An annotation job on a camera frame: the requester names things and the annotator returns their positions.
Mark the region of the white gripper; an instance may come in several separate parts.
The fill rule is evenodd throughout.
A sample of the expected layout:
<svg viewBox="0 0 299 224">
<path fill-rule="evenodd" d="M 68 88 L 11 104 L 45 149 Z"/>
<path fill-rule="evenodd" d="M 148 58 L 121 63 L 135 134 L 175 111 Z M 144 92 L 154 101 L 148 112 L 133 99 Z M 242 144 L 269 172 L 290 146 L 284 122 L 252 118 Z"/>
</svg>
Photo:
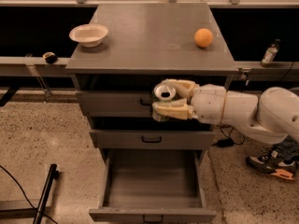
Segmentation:
<svg viewBox="0 0 299 224">
<path fill-rule="evenodd" d="M 152 116 L 156 120 L 197 119 L 205 124 L 219 124 L 226 96 L 223 86 L 207 84 L 199 86 L 186 79 L 165 79 L 163 83 L 171 84 L 177 95 L 183 99 L 170 102 L 154 102 Z"/>
</svg>

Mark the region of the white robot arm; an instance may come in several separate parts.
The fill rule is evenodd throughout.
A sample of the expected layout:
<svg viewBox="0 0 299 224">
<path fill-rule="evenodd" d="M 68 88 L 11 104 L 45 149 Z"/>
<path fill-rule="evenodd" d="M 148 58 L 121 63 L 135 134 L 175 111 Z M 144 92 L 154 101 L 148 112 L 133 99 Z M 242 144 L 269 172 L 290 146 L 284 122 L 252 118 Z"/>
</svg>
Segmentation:
<svg viewBox="0 0 299 224">
<path fill-rule="evenodd" d="M 153 89 L 153 117 L 196 119 L 210 125 L 229 125 L 266 144 L 290 136 L 299 141 L 299 96 L 272 87 L 261 95 L 201 86 L 190 80 L 166 79 Z"/>
</svg>

